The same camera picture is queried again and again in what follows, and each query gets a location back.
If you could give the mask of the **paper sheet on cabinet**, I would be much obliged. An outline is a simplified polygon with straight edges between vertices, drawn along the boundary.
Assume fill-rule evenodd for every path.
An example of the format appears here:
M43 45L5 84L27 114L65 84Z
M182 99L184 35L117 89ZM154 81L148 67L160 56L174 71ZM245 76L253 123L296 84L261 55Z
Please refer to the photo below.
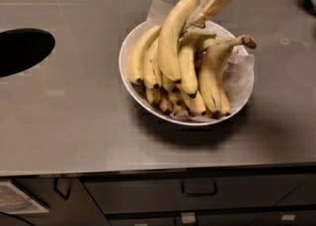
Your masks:
M11 181L0 182L0 210L14 215L49 212L39 199Z

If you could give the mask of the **grey cabinet drawer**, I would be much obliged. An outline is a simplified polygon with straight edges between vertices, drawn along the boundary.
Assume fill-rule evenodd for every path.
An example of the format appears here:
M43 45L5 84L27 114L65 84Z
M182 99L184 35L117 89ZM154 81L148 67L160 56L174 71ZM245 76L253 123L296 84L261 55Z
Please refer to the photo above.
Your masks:
M264 175L138 181L85 180L107 214L250 209L310 204L315 176Z

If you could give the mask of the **white bowl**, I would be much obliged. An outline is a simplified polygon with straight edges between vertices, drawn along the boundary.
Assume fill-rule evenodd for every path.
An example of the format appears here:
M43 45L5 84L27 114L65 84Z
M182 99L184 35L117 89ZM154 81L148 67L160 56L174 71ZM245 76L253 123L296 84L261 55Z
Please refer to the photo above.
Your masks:
M157 21L145 21L133 29L122 43L118 66L121 79L131 96L147 111L175 124L205 126L220 123L240 112L248 103L254 87L255 57L245 47L234 48L224 68L223 88L231 106L228 116L212 118L208 115L194 116L189 111L162 113L157 103L147 101L144 84L144 57L160 25Z

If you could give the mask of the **white paper liner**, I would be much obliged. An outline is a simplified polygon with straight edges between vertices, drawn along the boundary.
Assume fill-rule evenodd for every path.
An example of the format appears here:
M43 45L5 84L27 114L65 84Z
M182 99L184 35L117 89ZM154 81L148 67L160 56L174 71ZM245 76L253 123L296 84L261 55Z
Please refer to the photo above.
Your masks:
M167 18L167 13L171 12L173 5L162 0L152 0L150 9L147 15L146 22L135 29L135 33L142 34L155 24L162 23ZM224 28L214 22L206 22L204 31L214 31L217 34L216 39L233 38L234 36ZM187 126L204 126L220 123L234 114L242 110L249 101L254 87L254 65L255 57L253 54L248 54L244 46L234 48L228 63L223 71L223 87L227 94L229 103L231 104L231 115L219 118L211 118L205 116L193 116L189 111L181 111L181 113L165 115L158 110L158 107L150 106L145 101L145 93L135 93L135 90L130 92L135 94L137 100L150 113L162 118L166 121Z

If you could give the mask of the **short yellow banana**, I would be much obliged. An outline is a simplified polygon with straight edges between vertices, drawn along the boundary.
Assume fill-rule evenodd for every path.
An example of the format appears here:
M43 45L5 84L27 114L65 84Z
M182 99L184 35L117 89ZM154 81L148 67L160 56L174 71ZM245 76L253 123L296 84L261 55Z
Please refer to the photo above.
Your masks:
M143 61L144 85L149 89L162 86L162 75L158 63L158 38L153 41Z

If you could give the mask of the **lower small bananas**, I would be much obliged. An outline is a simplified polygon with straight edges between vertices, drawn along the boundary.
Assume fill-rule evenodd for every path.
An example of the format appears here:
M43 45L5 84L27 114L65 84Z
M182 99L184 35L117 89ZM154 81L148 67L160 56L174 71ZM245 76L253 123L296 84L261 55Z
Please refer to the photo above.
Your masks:
M144 89L148 104L165 115L179 115L183 112L191 116L206 115L206 106L199 92L190 96L165 76L161 84L145 82Z

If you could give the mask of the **right yellow banana bunch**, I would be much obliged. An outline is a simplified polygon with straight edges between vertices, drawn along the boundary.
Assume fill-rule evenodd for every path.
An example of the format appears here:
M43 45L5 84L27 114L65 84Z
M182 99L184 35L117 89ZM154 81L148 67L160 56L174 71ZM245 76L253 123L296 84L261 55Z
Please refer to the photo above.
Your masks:
M229 100L223 89L223 71L235 46L255 49L257 44L249 35L215 39L205 52L198 70L198 86L202 99L213 116L231 115Z

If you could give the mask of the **dark round sink hole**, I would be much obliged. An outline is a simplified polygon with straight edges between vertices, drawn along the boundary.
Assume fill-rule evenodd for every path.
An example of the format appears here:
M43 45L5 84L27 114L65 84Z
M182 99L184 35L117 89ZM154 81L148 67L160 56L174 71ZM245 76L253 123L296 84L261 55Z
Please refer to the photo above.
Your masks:
M14 29L0 33L0 77L23 72L44 59L55 47L53 35L40 29Z

